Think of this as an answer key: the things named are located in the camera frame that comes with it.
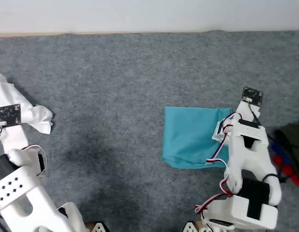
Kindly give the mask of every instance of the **carpet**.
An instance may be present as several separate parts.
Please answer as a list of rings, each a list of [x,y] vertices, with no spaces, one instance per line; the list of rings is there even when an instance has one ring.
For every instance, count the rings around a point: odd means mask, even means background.
[[[181,232],[219,193],[222,169],[162,161],[165,106],[236,109],[248,85],[264,92],[263,125],[299,119],[299,31],[0,38],[0,73],[55,114],[51,135],[24,125],[48,152],[54,203],[113,232]],[[282,190],[275,231],[299,231],[299,187]]]

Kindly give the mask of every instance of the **black circuit board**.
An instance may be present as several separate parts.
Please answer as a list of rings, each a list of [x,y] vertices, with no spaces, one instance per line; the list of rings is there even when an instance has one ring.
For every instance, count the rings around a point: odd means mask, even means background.
[[[244,87],[244,91],[242,92],[242,101],[261,107],[262,99],[263,92],[247,86]]]
[[[0,128],[20,124],[20,104],[0,107]]]

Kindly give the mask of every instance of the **white fabric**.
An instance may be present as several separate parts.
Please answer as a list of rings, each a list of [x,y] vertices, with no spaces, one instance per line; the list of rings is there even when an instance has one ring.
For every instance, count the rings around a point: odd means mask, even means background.
[[[20,104],[21,122],[28,123],[41,133],[50,134],[53,113],[44,106],[32,106],[30,102],[0,74],[0,107]]]

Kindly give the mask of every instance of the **red wire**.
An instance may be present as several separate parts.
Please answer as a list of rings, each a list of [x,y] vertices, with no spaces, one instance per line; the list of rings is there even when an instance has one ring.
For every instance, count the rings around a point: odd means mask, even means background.
[[[213,200],[217,199],[220,196],[226,195],[225,193],[220,193],[218,195],[216,195],[214,198],[212,198],[210,201],[208,201],[205,205],[203,205],[198,212],[196,212],[196,214],[200,214],[211,202],[213,202]]]

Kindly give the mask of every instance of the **teal fabric bag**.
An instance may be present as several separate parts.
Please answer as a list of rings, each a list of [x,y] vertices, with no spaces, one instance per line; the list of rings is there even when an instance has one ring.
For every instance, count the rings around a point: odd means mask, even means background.
[[[232,113],[231,108],[165,107],[163,160],[174,168],[224,167],[221,162],[206,163],[219,147],[212,139],[217,122]],[[228,161],[228,147],[217,158]]]

